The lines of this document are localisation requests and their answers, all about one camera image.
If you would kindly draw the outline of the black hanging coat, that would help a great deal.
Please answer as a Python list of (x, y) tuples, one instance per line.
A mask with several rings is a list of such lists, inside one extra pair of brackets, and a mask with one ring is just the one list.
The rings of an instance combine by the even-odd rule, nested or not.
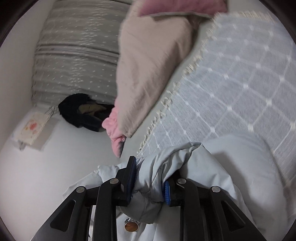
[(60, 115), (77, 128), (99, 132), (103, 121), (109, 117), (114, 105), (98, 103), (88, 94), (77, 93), (67, 96), (59, 103)]

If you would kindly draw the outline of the pink velvet pillow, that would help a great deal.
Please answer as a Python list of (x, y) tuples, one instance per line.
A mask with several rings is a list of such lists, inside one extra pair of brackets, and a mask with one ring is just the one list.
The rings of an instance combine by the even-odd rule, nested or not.
[(210, 18), (216, 13), (227, 13), (227, 1), (163, 0), (144, 1), (139, 16), (198, 15)]

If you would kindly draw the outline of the light blue hooded puffer jacket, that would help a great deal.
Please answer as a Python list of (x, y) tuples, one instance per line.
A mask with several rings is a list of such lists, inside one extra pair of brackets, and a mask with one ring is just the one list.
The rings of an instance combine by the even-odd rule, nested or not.
[(131, 203), (116, 212), (119, 240), (179, 239), (179, 209), (165, 205), (162, 194), (175, 171), (199, 187), (226, 191), (266, 240), (282, 240), (287, 233), (287, 201), (267, 143), (251, 133), (233, 133), (138, 158)]

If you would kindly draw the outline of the grey dotted curtain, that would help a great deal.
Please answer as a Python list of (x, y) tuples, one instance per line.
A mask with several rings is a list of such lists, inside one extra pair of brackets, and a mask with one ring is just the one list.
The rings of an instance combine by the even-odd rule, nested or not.
[(36, 46), (32, 101), (57, 105), (84, 93), (112, 104), (117, 96), (118, 36), (131, 1), (55, 1)]

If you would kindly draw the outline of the grey checked fringed blanket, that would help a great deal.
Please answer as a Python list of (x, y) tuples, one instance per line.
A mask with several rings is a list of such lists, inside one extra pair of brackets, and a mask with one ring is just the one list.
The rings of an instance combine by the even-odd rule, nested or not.
[(279, 21), (256, 12), (215, 16), (162, 104), (140, 156), (248, 131), (266, 140), (287, 187), (295, 183), (295, 43)]

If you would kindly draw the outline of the pink fleece blanket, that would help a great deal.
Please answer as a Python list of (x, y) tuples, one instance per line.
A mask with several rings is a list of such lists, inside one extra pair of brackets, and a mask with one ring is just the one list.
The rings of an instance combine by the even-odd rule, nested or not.
[(106, 129), (107, 135), (111, 140), (111, 148), (117, 158), (120, 158), (123, 151), (123, 145), (126, 141), (126, 136), (119, 130), (117, 117), (119, 108), (115, 105), (111, 110), (109, 117), (102, 122), (102, 127)]

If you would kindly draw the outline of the beige duvet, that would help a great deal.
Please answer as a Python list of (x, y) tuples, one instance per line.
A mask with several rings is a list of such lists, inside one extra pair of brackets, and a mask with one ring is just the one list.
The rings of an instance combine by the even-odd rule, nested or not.
[(130, 138), (142, 124), (175, 68), (192, 47), (193, 26), (185, 16), (139, 16), (133, 4), (121, 24), (116, 70), (118, 127)]

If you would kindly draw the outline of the embroidered wall cloth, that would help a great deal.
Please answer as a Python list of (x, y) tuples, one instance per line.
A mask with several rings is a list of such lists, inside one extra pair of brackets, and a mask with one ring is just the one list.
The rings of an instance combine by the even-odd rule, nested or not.
[(31, 109), (11, 134), (11, 141), (20, 151), (25, 148), (43, 151), (58, 122), (48, 113)]

